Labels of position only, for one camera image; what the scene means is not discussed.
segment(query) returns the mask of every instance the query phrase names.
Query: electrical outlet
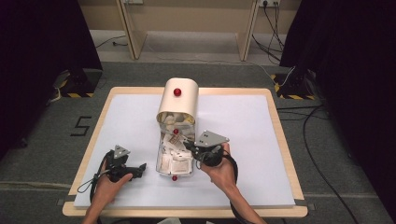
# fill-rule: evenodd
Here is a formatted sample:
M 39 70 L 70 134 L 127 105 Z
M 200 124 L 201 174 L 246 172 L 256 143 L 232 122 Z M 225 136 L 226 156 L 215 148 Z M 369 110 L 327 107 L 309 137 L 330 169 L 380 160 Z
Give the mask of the electrical outlet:
M 259 0 L 259 6 L 264 7 L 264 1 L 265 0 Z M 280 0 L 266 0 L 267 1 L 267 7 L 276 7 L 276 4 L 279 6 L 280 5 Z

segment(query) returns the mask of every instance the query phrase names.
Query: table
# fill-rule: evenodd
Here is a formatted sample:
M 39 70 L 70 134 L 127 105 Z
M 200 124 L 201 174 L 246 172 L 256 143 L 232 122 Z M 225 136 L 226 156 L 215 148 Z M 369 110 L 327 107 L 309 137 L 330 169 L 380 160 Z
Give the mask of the table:
M 138 59 L 147 31 L 235 33 L 241 61 L 248 56 L 258 0 L 145 0 L 117 4 L 131 56 Z
M 88 161 L 92 155 L 92 150 L 98 138 L 98 134 L 106 117 L 106 112 L 109 108 L 111 100 L 117 94 L 162 94 L 163 88 L 148 88 L 148 87 L 118 87 L 112 89 L 107 97 L 102 114 L 97 122 L 95 130 L 92 134 L 92 139 L 87 147 L 86 153 L 83 157 L 81 165 L 78 169 L 75 181 L 69 191 L 68 199 L 64 204 L 64 214 L 66 216 L 85 216 L 85 209 L 77 209 L 74 207 L 74 197 L 78 193 L 78 187 L 81 184 L 82 178 L 87 169 Z M 200 88 L 200 94 L 260 94 L 267 98 L 270 116 L 274 125 L 276 139 L 279 144 L 280 153 L 285 164 L 285 169 L 290 181 L 290 187 L 296 205 L 282 208 L 256 208 L 255 210 L 261 217 L 304 217 L 307 214 L 307 207 L 304 204 L 304 195 L 302 193 L 297 174 L 290 156 L 289 148 L 287 146 L 286 138 L 283 134 L 280 125 L 279 117 L 276 113 L 276 107 L 272 94 L 267 89 L 233 89 L 233 88 Z M 222 209 L 105 209 L 102 213 L 104 217 L 233 217 L 230 208 Z

